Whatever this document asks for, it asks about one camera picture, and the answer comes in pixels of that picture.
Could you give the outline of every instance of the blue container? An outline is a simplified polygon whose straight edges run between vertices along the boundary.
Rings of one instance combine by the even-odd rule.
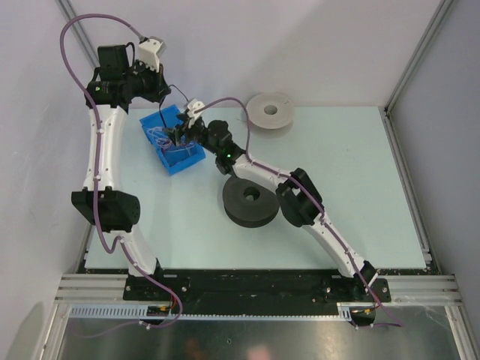
[[[182,121],[177,118],[177,114],[180,113],[177,106],[172,105],[161,111],[163,118],[165,119],[165,124],[168,128],[173,128],[175,125],[182,123]],[[160,161],[170,175],[176,174],[183,169],[187,169],[195,163],[198,163],[200,160],[205,159],[203,147],[196,143],[193,146],[177,147],[172,145],[168,149],[161,148],[158,144],[158,141],[154,138],[152,132],[150,131],[153,128],[162,128],[164,126],[158,112],[155,112],[145,118],[141,118],[140,124],[142,124],[143,131],[145,132],[148,141],[155,147],[155,151],[157,152]],[[163,134],[167,138],[165,133],[161,131],[159,131],[159,133]]]

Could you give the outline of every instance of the white wall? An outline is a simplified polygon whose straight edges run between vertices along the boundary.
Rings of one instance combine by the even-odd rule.
[[[20,360],[34,351],[60,277],[80,250],[86,223],[70,192],[86,171],[89,120],[60,57],[65,21],[56,3],[0,6],[0,359]],[[87,80],[84,55],[73,36],[67,42]]]
[[[432,247],[480,342],[480,2],[459,1],[394,108]]]
[[[385,105],[440,0],[72,3],[163,38],[167,81],[203,101],[279,91],[301,105]],[[95,46],[134,39],[104,20],[84,26]]]

